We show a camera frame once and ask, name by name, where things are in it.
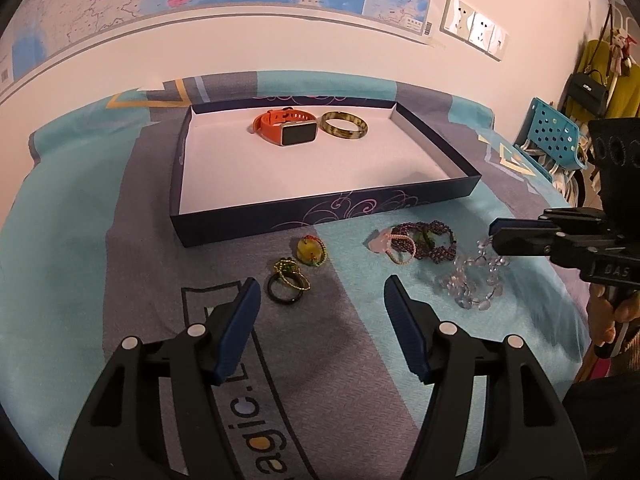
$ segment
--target yellow cloth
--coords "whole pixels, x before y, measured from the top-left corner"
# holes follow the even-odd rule
[[[598,40],[590,41],[584,52],[582,53],[582,59],[578,66],[578,72],[583,72],[587,63],[593,56],[593,52],[596,50]],[[591,74],[591,78],[598,83],[600,81],[600,74],[604,74],[607,70],[607,63],[609,62],[609,43],[603,41],[600,47],[596,51],[596,55],[591,63],[591,70],[598,70],[600,73],[594,72]],[[607,86],[610,88],[613,80],[613,72],[609,73],[609,80]],[[607,109],[607,119],[617,119],[622,117],[640,117],[640,66],[633,65],[631,67],[631,74],[628,77],[620,76],[616,87],[614,88],[609,108]],[[582,108],[573,99],[568,98],[565,108],[565,115],[567,117],[573,117],[576,121],[581,123],[587,123],[592,119],[595,119],[594,115]]]

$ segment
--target handbag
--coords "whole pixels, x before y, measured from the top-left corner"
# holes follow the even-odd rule
[[[609,103],[609,89],[607,83],[609,79],[609,72],[611,70],[612,52],[609,49],[609,62],[607,63],[607,73],[602,75],[599,70],[592,70],[593,59],[600,46],[602,45],[602,38],[604,37],[604,31],[607,28],[607,23],[610,22],[610,38],[609,45],[613,43],[613,6],[609,5],[609,12],[604,21],[604,26],[600,31],[600,38],[598,39],[598,45],[593,51],[590,62],[584,67],[583,72],[577,72],[569,78],[569,85],[567,89],[567,97],[570,97],[576,101],[582,108],[593,114],[597,118],[602,118],[607,113],[607,104]],[[594,72],[600,75],[600,82],[598,83],[591,74]]]

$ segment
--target dark red beaded bracelet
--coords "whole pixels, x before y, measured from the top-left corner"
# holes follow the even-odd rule
[[[415,258],[421,260],[423,258],[430,258],[434,263],[439,264],[445,260],[454,260],[456,258],[456,237],[453,235],[453,231],[449,226],[443,224],[439,220],[434,220],[431,223],[426,222],[407,222],[400,224],[391,230],[393,235],[405,235],[409,236],[411,232],[418,232],[422,235],[424,240],[415,241]],[[436,246],[429,238],[429,233],[435,235],[443,235],[449,233],[449,247]],[[401,253],[410,253],[413,251],[413,247],[406,240],[392,240],[391,246]]]

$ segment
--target watch screen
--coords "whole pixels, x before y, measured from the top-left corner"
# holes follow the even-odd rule
[[[316,138],[318,124],[291,124],[282,127],[282,145],[292,146],[294,144],[302,144],[311,142]]]

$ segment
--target human hand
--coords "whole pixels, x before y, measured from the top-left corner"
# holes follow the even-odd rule
[[[616,322],[628,323],[640,318],[640,292],[635,292],[614,310],[609,301],[603,298],[604,291],[604,285],[591,283],[589,286],[587,321],[589,336],[596,346],[613,343],[616,338]]]

